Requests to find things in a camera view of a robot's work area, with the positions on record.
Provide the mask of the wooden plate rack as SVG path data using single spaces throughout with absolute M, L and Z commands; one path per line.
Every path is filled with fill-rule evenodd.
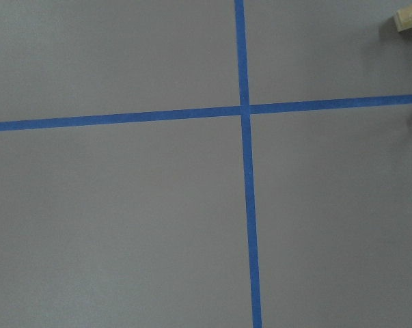
M 412 42 L 412 4 L 397 10 L 394 14 L 394 22 L 400 37 Z

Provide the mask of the brown paper table cover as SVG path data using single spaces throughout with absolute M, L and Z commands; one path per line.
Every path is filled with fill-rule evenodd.
M 405 1 L 0 1 L 0 327 L 412 327 Z

